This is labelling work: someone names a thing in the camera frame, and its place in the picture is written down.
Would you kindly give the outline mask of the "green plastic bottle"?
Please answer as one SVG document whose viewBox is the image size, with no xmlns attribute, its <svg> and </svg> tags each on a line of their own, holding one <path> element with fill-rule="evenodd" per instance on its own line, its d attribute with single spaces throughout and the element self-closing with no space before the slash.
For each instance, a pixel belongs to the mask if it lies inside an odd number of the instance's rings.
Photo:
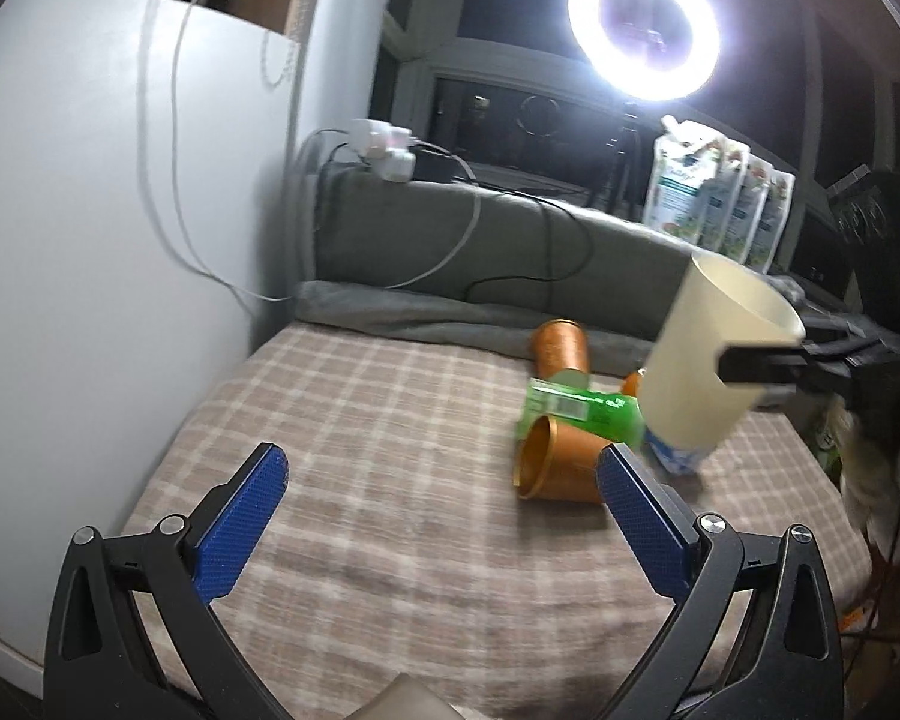
<svg viewBox="0 0 900 720">
<path fill-rule="evenodd" d="M 569 387 L 549 380 L 532 379 L 526 387 L 523 411 L 515 427 L 521 442 L 538 418 L 552 416 L 585 433 L 622 442 L 637 449 L 645 434 L 645 422 L 637 398 L 624 394 L 603 394 Z"/>
</svg>

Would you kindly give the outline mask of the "white cabinet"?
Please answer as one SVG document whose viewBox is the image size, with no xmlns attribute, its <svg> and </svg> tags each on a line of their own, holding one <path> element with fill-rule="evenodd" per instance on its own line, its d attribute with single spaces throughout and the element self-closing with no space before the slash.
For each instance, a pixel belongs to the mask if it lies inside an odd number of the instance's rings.
<svg viewBox="0 0 900 720">
<path fill-rule="evenodd" d="M 176 0 L 0 10 L 0 670 L 271 323 L 295 47 Z"/>
</svg>

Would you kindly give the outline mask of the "orange cup near blanket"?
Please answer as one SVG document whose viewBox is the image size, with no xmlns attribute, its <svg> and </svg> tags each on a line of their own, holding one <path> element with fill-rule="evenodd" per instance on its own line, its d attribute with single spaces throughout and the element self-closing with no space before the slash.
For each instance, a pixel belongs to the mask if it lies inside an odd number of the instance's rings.
<svg viewBox="0 0 900 720">
<path fill-rule="evenodd" d="M 530 348 L 538 379 L 567 387 L 589 387 L 589 342 L 578 323 L 569 319 L 544 322 L 532 333 Z"/>
</svg>

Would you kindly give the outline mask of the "plaid beige table cloth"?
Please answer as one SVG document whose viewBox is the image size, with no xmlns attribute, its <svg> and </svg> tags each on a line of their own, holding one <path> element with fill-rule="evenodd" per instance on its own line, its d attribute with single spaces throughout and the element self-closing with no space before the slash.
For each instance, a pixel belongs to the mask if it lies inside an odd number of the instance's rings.
<svg viewBox="0 0 900 720">
<path fill-rule="evenodd" d="M 191 413 L 128 530 L 279 445 L 289 486 L 214 609 L 290 715 L 406 673 L 470 717 L 592 717 L 670 603 L 601 507 L 515 493 L 527 383 L 520 359 L 294 323 Z"/>
</svg>

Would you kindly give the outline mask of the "black tripod stand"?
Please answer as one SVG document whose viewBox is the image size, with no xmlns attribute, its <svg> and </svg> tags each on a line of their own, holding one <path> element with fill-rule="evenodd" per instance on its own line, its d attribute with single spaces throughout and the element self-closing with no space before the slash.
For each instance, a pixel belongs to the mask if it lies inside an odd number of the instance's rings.
<svg viewBox="0 0 900 720">
<path fill-rule="evenodd" d="M 640 106 L 635 101 L 628 101 L 622 108 L 616 135 L 606 143 L 608 156 L 589 193 L 587 206 L 592 210 L 623 220 L 634 219 L 642 156 L 639 124 Z"/>
</svg>

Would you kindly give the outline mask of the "cream white plastic cup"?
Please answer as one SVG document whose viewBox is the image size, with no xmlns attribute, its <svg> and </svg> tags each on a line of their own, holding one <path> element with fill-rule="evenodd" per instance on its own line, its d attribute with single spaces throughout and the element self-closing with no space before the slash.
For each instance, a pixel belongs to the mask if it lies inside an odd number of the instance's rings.
<svg viewBox="0 0 900 720">
<path fill-rule="evenodd" d="M 722 351 L 803 338 L 797 309 L 769 281 L 722 255 L 694 255 L 644 364 L 637 399 L 645 426 L 678 449 L 717 449 L 766 391 L 723 383 Z"/>
</svg>

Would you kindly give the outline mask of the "white power strip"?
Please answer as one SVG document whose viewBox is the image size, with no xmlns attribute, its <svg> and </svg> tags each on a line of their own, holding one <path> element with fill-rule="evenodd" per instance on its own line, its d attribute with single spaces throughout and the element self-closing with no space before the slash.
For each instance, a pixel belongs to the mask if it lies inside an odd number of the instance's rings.
<svg viewBox="0 0 900 720">
<path fill-rule="evenodd" d="M 347 129 L 347 146 L 382 181 L 406 184 L 413 179 L 418 138 L 409 128 L 375 119 L 354 119 Z"/>
</svg>

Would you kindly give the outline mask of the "white refill pouch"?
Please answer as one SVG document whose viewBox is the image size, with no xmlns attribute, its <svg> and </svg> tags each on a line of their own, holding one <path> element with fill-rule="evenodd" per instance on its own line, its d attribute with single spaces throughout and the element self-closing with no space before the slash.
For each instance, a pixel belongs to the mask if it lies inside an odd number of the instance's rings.
<svg viewBox="0 0 900 720">
<path fill-rule="evenodd" d="M 717 174 L 701 187 L 702 199 L 706 200 L 706 204 L 697 245 L 702 249 L 712 252 L 720 249 L 731 210 L 745 182 L 749 156 L 751 149 L 746 143 L 731 138 L 724 138 L 720 142 Z"/>
<path fill-rule="evenodd" d="M 759 216 L 763 213 L 769 193 L 770 177 L 774 167 L 756 154 L 749 156 L 746 174 L 740 193 L 730 213 L 720 254 L 736 263 L 743 263 L 748 255 L 752 236 L 756 234 Z"/>
<path fill-rule="evenodd" d="M 704 188 L 717 177 L 724 135 L 694 121 L 663 115 L 653 144 L 652 171 L 642 224 L 696 244 L 706 213 Z"/>
<path fill-rule="evenodd" d="M 769 271 L 784 235 L 792 206 L 793 184 L 795 176 L 790 172 L 775 171 L 770 177 L 766 201 L 746 257 L 746 266 L 751 270 L 759 273 Z"/>
</svg>

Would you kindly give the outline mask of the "grey folded blanket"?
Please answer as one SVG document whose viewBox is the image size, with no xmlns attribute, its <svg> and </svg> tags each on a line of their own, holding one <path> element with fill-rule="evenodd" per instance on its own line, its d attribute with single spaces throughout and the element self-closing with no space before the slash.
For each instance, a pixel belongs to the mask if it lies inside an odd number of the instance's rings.
<svg viewBox="0 0 900 720">
<path fill-rule="evenodd" d="M 571 319 L 593 370 L 622 377 L 644 364 L 699 254 L 567 203 L 336 166 L 318 182 L 295 317 L 510 358 L 532 354 L 546 320 Z"/>
</svg>

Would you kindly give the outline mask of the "orange cup lying front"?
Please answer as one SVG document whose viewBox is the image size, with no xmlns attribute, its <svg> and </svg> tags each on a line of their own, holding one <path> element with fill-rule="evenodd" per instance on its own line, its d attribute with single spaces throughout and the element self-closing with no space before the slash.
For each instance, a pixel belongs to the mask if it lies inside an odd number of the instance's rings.
<svg viewBox="0 0 900 720">
<path fill-rule="evenodd" d="M 528 429 L 515 460 L 518 497 L 601 504 L 596 464 L 608 445 L 604 437 L 554 416 L 540 416 Z"/>
</svg>

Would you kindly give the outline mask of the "blue Arctic Ocean can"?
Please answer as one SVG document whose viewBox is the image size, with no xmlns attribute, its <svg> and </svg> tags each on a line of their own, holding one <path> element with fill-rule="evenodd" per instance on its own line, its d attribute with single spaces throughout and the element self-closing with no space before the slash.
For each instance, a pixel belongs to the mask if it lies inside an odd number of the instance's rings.
<svg viewBox="0 0 900 720">
<path fill-rule="evenodd" d="M 644 378 L 644 369 L 631 372 L 621 385 L 621 394 L 628 397 L 639 395 L 640 384 Z M 649 454 L 662 465 L 670 475 L 692 475 L 699 470 L 702 461 L 712 454 L 715 447 L 697 447 L 697 449 L 678 449 L 660 439 L 649 426 L 644 426 L 644 442 L 649 447 Z"/>
</svg>

